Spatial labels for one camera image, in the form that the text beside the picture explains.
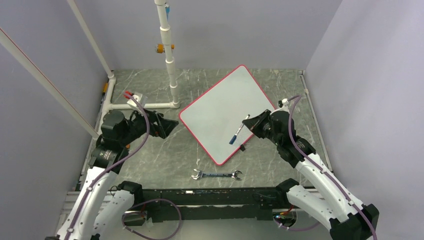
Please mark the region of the white dry erase marker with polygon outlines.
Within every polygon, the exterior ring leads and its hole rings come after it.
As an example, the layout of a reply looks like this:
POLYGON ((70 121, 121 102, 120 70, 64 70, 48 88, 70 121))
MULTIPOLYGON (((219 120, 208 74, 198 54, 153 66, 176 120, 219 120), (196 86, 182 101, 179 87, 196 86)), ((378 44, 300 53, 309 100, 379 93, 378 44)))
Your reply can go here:
MULTIPOLYGON (((247 119, 249 119, 250 118, 250 114, 247 114, 247 116, 244 118, 244 120, 247 120, 247 119)), ((239 134, 240 134, 240 132, 242 131, 242 129, 244 128, 244 126, 245 126, 245 124, 244 124, 244 120, 242 120, 242 123, 241 123, 241 125, 239 126, 239 128, 237 129, 237 131, 235 132, 235 134, 233 135, 233 137, 231 138, 231 140, 229 141, 229 144, 230 145, 233 145, 235 142, 236 142, 236 140, 238 139, 238 136, 239 136, 239 134)))

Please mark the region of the pink framed whiteboard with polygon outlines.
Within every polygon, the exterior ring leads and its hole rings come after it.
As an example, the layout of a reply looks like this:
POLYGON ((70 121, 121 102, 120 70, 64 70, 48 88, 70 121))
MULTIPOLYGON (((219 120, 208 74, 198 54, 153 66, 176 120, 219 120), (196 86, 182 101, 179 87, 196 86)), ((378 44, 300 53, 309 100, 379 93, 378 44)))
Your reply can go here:
POLYGON ((248 68, 239 65, 186 106, 179 119, 213 162, 221 166, 253 136, 246 127, 239 129, 242 121, 274 109, 248 68))

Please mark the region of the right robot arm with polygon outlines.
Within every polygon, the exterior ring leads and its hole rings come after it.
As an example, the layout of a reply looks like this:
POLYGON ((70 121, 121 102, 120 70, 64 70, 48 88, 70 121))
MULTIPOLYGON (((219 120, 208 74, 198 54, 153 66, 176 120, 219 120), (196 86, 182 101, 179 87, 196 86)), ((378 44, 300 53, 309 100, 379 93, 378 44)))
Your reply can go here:
POLYGON ((280 183, 276 203, 287 208, 298 207, 316 219, 333 240, 377 239, 379 211, 365 205, 334 176, 312 145, 298 136, 293 116, 287 110, 265 110, 256 117, 242 121, 256 137, 268 139, 280 157, 301 173, 320 193, 317 197, 296 180, 280 183))

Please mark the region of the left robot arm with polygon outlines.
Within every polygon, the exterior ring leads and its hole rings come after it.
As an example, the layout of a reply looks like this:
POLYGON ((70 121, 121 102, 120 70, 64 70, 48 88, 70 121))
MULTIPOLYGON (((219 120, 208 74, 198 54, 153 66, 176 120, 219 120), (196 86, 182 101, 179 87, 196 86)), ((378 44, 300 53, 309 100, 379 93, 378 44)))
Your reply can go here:
POLYGON ((123 161, 132 156, 127 146, 140 137, 166 139, 178 124, 157 111, 134 110, 129 118, 119 110, 107 113, 80 194, 52 239, 105 240, 127 210, 139 209, 144 203, 143 187, 131 181, 120 183, 106 207, 101 209, 101 206, 123 161))

